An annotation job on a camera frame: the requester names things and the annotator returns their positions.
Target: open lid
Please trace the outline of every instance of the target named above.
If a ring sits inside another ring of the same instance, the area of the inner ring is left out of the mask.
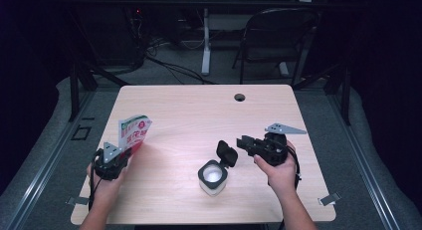
[[[230,147],[224,140],[218,142],[217,155],[221,158],[220,164],[225,167],[234,167],[238,158],[236,150]]]

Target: chair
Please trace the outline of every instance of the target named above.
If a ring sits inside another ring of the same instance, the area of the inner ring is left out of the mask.
[[[300,9],[267,9],[248,21],[233,63],[241,60],[240,84],[243,84],[245,62],[276,63],[296,62],[291,86],[295,83],[304,36],[317,25],[316,11]]]

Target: dark background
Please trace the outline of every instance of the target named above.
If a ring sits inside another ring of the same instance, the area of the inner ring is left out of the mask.
[[[54,110],[55,85],[73,66],[69,45],[92,63],[131,66],[139,62],[143,44],[121,9],[73,9],[69,15],[40,0],[0,2],[3,192]],[[373,143],[397,185],[422,212],[421,5],[418,0],[328,2],[365,2],[369,8],[364,14],[324,12],[304,73],[321,72],[352,50],[352,86],[361,95]],[[151,29],[143,31],[177,43],[179,30],[171,27],[183,11],[172,10],[142,9]]]

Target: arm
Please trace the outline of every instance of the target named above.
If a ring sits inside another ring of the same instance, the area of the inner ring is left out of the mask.
[[[286,162],[276,167],[268,164],[261,156],[254,160],[263,170],[282,205],[286,229],[317,229],[310,215],[302,204],[295,190],[296,166],[293,157],[288,154]]]
[[[88,213],[81,230],[97,230],[106,228],[106,219],[118,196],[118,191],[126,176],[127,167],[124,168],[119,177],[113,181],[102,180],[96,190],[95,201],[91,211]],[[87,175],[91,176],[91,165],[87,168]],[[94,185],[97,185],[100,178],[94,173]]]

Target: gray carpet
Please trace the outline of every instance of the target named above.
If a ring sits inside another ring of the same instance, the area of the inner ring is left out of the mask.
[[[212,53],[211,74],[206,79],[219,84],[238,84],[239,69],[231,69],[235,52],[235,50],[220,50]],[[200,73],[202,50],[162,46],[158,48],[156,59],[178,64]],[[268,70],[266,72],[271,75],[277,74],[277,70],[271,66],[250,67],[248,70],[251,70],[251,75],[254,72],[262,75],[262,70]],[[145,61],[139,70],[119,75],[119,77],[135,85],[180,85],[179,81],[168,71],[150,61]],[[200,84],[190,78],[180,75],[177,77],[184,84]],[[70,222],[73,207],[65,204],[65,201],[69,196],[78,196],[80,192],[86,176],[86,166],[98,146],[118,92],[117,86],[105,78],[96,76],[96,79],[100,84],[99,89],[95,93],[85,94],[87,97],[86,108],[73,124],[68,123],[70,116],[69,80],[64,80],[58,85],[61,99],[51,121],[21,170],[0,197],[0,215],[2,216],[0,229],[6,229],[13,220],[25,191],[46,159],[55,151],[57,141],[66,129],[70,129],[71,132],[66,137],[66,142],[63,143],[63,153],[58,156],[58,163],[52,167],[54,171],[51,176],[48,176],[47,184],[37,201],[34,202],[35,204],[30,207],[28,215],[23,216],[24,219],[19,226],[23,229],[78,228]],[[246,84],[280,82],[280,80],[275,80],[246,82]],[[323,93],[320,88],[322,85],[323,81],[320,81],[312,85],[310,89],[296,92],[328,190],[342,196],[342,199],[335,205],[336,219],[329,223],[318,223],[317,226],[319,229],[385,229],[362,179],[361,172],[356,166],[352,146],[336,116],[336,109],[329,101],[331,97],[327,97]],[[421,216],[413,203],[397,188],[373,149],[370,131],[360,106],[360,99],[355,92],[351,96],[350,119],[351,128],[365,152],[400,228],[421,229]],[[72,136],[78,127],[91,129],[87,139],[72,140],[72,137],[84,136],[84,130],[80,130],[78,134]],[[269,227],[275,229],[277,224],[271,224]],[[107,229],[132,228],[132,226],[107,227]]]

